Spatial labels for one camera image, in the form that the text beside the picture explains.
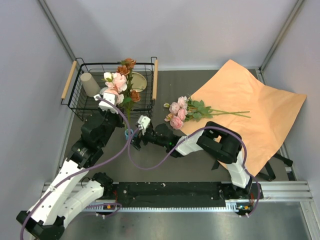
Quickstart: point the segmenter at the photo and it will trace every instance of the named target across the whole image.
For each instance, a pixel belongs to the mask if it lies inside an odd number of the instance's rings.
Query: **beige cylinder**
[[[100,87],[94,77],[89,72],[85,72],[80,76],[83,89],[88,97],[93,97],[100,93]]]

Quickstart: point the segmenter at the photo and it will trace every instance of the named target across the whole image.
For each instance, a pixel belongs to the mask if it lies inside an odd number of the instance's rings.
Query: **peach paper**
[[[248,150],[246,167],[255,176],[285,141],[307,96],[266,86],[229,60],[191,97],[217,110],[250,111],[244,114],[251,118],[228,114],[191,120],[181,131],[191,134],[213,121],[239,133]]]

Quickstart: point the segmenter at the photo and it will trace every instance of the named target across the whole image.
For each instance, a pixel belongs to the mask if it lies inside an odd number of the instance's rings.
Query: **pink flower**
[[[165,117],[165,121],[169,122],[172,118],[174,117],[174,115],[172,113],[169,113],[166,117]]]
[[[186,103],[187,97],[186,96],[181,96],[178,98],[178,104],[180,108],[182,109],[187,109],[188,104]]]
[[[183,109],[183,108],[180,108],[179,111],[178,111],[178,114],[177,116],[181,119],[181,121],[185,121],[186,119],[186,115],[188,114],[188,111]]]
[[[125,99],[125,96],[123,94],[120,94],[116,100],[116,104],[121,104]]]
[[[127,79],[125,75],[121,75],[120,73],[112,74],[112,83],[118,89],[118,93],[121,93],[127,89]]]
[[[169,111],[170,113],[172,113],[173,115],[177,115],[178,111],[180,109],[180,106],[178,103],[173,102],[171,103],[170,107],[169,107]]]
[[[173,116],[173,118],[171,118],[171,120],[170,120],[170,125],[174,129],[179,130],[183,127],[184,122],[181,121],[181,119],[179,117]]]

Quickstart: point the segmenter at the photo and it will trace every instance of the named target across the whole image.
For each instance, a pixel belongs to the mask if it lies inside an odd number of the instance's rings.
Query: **flower stem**
[[[217,109],[212,109],[213,111],[224,113],[224,114],[232,114],[232,115],[237,115],[237,116],[242,116],[246,118],[251,118],[250,116],[242,115],[246,113],[250,113],[250,111],[234,111],[234,112],[228,112],[228,111],[222,111],[222,110],[217,110]]]
[[[241,111],[236,111],[236,112],[222,112],[222,113],[211,113],[210,115],[213,116],[218,116],[218,115],[225,115],[225,114],[232,114],[232,115],[236,115],[236,116],[241,116],[241,117],[246,117],[246,118],[251,118],[250,116],[246,116],[246,115],[242,115],[239,113],[245,113],[245,112],[241,112]]]

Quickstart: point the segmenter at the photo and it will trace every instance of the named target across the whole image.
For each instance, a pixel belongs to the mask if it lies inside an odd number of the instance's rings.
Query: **gray wall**
[[[285,140],[298,175],[308,180],[320,210],[320,1],[308,0],[276,51],[265,77],[267,84],[307,94]]]
[[[2,2],[0,23],[0,239],[17,240],[16,215],[35,203],[58,165],[71,62],[37,1]]]
[[[47,0],[85,61],[159,58],[159,69],[260,66],[295,0]]]

